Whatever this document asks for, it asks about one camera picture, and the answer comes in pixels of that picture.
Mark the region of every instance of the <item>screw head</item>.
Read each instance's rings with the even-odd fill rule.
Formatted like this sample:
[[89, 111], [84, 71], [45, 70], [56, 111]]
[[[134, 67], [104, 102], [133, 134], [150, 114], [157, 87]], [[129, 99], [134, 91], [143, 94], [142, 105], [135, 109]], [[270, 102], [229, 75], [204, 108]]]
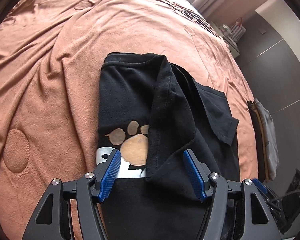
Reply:
[[52, 185], [58, 185], [60, 183], [60, 179], [54, 179], [51, 184]]
[[252, 183], [253, 183], [251, 179], [245, 179], [244, 182], [247, 185], [252, 185]]
[[91, 179], [91, 178], [93, 178], [93, 176], [94, 176], [94, 174], [92, 172], [88, 172], [85, 174], [86, 179]]
[[220, 175], [218, 173], [213, 172], [213, 173], [210, 174], [210, 177], [213, 178], [213, 179], [219, 179]]

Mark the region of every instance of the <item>floor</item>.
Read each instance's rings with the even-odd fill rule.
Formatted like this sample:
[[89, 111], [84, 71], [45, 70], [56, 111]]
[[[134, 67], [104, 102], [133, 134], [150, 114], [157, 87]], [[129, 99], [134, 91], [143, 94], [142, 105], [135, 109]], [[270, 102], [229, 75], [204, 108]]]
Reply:
[[[268, 185], [284, 195], [295, 169], [300, 170], [300, 62], [259, 14], [249, 18], [244, 27], [247, 31], [238, 42], [240, 56], [235, 60], [254, 97], [274, 120], [280, 166]], [[300, 215], [282, 238], [293, 237], [299, 230]]]

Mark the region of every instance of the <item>black t-shirt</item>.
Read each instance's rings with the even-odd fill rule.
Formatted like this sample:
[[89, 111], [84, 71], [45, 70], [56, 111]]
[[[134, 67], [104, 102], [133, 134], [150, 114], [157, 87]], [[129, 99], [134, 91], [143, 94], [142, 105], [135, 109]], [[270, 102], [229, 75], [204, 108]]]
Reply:
[[239, 121], [225, 94], [152, 53], [109, 54], [99, 90], [97, 160], [106, 147], [122, 153], [101, 205], [109, 239], [195, 239], [208, 204], [195, 197], [183, 152], [192, 149], [211, 172], [240, 181]]

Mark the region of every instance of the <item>embroidered circle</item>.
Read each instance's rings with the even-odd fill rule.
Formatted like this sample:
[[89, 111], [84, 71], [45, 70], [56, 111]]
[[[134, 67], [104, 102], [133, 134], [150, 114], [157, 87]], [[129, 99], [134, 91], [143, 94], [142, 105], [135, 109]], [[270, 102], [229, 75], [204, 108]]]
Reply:
[[195, 35], [194, 31], [193, 31], [189, 26], [184, 25], [183, 28], [185, 29], [185, 31], [186, 31], [189, 35], [191, 35], [191, 36], [194, 36], [194, 35]]
[[76, 6], [74, 6], [74, 9], [75, 10], [83, 10], [83, 9], [91, 7], [91, 6], [92, 6], [92, 3], [90, 3], [90, 2], [81, 2], [81, 3], [78, 3]]
[[8, 132], [3, 149], [3, 161], [13, 173], [22, 172], [29, 161], [30, 149], [26, 135], [17, 129]]

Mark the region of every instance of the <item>bed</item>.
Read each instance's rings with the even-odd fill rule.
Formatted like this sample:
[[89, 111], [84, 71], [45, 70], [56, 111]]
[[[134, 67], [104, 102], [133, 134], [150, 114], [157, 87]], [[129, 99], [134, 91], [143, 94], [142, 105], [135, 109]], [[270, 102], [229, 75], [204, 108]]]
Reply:
[[[96, 163], [100, 68], [110, 52], [166, 55], [225, 93], [240, 177], [258, 177], [253, 95], [227, 45], [185, 0], [20, 0], [0, 25], [0, 223], [20, 240], [47, 185]], [[73, 213], [76, 239], [80, 239]]]

